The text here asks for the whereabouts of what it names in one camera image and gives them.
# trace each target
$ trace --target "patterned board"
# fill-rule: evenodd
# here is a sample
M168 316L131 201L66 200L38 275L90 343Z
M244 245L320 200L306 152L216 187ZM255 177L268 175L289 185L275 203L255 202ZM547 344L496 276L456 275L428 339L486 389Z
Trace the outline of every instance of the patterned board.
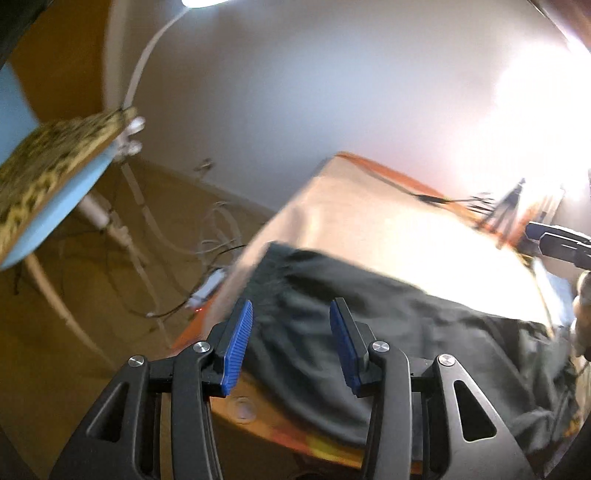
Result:
M115 110L42 124L0 165L0 264L43 206L136 116Z

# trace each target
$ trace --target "wooden table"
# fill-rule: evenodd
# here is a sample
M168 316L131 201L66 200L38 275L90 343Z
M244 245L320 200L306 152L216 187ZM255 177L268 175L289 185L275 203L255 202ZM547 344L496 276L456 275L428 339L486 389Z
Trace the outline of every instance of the wooden table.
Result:
M441 196L367 159L339 154L245 248L216 298L177 339L176 348L204 338L225 318L271 241L320 251L475 310L547 325L535 280L512 248L498 250L496 238L475 231L470 212L462 207L421 203L379 176L417 193ZM288 420L244 372L228 398L212 399L212 409L241 429L297 452L361 465L361 450Z

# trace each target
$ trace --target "light bulb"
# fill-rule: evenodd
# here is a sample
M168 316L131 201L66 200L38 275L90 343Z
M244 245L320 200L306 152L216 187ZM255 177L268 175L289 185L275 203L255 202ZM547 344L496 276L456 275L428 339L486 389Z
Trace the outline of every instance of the light bulb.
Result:
M203 8L222 4L228 0L183 0L183 5L189 8Z

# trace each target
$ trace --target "black cloth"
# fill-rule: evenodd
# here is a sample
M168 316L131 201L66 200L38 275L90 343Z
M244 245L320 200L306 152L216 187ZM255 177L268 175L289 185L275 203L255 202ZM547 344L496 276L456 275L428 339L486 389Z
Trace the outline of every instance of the black cloth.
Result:
M541 325L477 312L281 244L269 246L243 295L255 315L244 368L287 414L340 442L365 443L371 399L356 398L343 379L329 325L335 297L407 356L454 355L525 453L559 440L577 410L567 330L551 340Z

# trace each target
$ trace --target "bright light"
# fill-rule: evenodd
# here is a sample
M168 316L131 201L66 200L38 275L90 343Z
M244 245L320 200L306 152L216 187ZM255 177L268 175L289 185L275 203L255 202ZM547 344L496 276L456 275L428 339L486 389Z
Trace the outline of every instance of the bright light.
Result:
M591 56L583 48L523 46L498 78L488 115L461 140L458 164L474 165L462 173L466 181L502 192L526 177L528 188L548 192L562 184L569 196L584 193L591 167L589 85Z
M183 5L189 8L203 8L222 4L228 0L183 0Z

